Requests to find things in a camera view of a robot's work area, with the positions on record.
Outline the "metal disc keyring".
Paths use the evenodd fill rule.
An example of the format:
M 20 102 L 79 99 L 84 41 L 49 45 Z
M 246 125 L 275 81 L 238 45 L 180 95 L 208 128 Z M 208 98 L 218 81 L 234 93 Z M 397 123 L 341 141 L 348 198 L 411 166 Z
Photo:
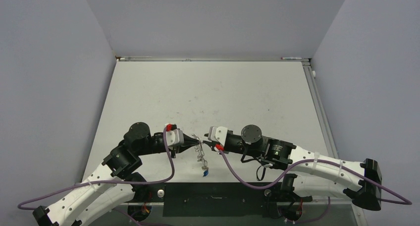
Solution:
M 197 162 L 201 163 L 202 170 L 204 172 L 209 171 L 208 162 L 205 159 L 205 153 L 203 149 L 203 142 L 202 140 L 195 134 L 192 135 L 194 139 L 198 140 L 199 144 L 194 147 L 195 152 L 197 153 Z

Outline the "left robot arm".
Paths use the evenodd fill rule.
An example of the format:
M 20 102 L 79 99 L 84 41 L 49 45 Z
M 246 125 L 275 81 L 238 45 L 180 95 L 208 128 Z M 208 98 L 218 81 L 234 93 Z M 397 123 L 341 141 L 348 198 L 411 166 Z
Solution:
M 81 183 L 54 192 L 67 194 L 49 206 L 39 206 L 32 212 L 40 226 L 87 226 L 121 203 L 142 201 L 148 185 L 168 182 L 175 175 L 173 155 L 200 144 L 176 125 L 168 124 L 163 132 L 151 134 L 144 122 L 129 127 L 122 141 L 113 148 L 97 168 Z M 146 181 L 137 172 L 141 156 L 165 153 L 171 174 L 163 179 Z

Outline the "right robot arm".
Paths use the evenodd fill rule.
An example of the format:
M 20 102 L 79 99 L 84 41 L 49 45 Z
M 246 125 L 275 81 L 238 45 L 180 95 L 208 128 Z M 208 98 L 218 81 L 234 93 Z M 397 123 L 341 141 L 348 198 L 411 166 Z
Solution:
M 212 126 L 205 144 L 214 151 L 250 156 L 269 169 L 294 172 L 291 180 L 283 177 L 280 194 L 295 197 L 329 196 L 350 199 L 362 209 L 381 210 L 382 175 L 378 162 L 335 159 L 306 150 L 293 143 L 264 136 L 256 125 L 245 126 L 240 135 L 221 126 Z

